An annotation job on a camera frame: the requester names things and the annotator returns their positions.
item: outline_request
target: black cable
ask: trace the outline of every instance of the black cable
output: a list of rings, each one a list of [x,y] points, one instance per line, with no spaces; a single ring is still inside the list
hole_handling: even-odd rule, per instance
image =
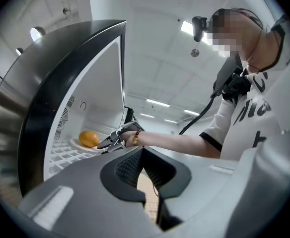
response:
[[[182,134],[184,134],[184,132],[186,131],[186,130],[188,130],[188,128],[190,127],[190,126],[192,126],[196,121],[198,121],[208,110],[209,110],[209,108],[211,107],[211,105],[212,105],[212,103],[213,103],[213,101],[214,101],[214,97],[212,97],[211,98],[211,100],[210,100],[210,102],[208,103],[208,105],[205,107],[205,109],[204,110],[202,110],[202,112],[195,118],[195,119],[193,119],[190,123],[188,123],[183,129],[182,129],[182,131],[179,133],[179,135],[182,135]]]
[[[153,183],[153,190],[154,190],[154,193],[157,197],[159,197],[159,194],[156,194],[156,191],[155,191],[155,187],[154,187],[154,183]]]

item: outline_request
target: ceiling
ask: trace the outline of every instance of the ceiling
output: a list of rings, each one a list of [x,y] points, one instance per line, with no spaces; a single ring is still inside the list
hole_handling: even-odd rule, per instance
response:
[[[111,0],[92,6],[93,18],[121,18],[128,21],[126,36],[126,106],[156,119],[181,122],[190,117],[185,109],[201,112],[210,100],[213,82],[225,58],[206,43],[180,31],[183,21],[193,16],[209,17],[219,8],[248,8],[243,0]],[[170,104],[163,107],[147,98]],[[215,100],[208,115],[218,110]]]

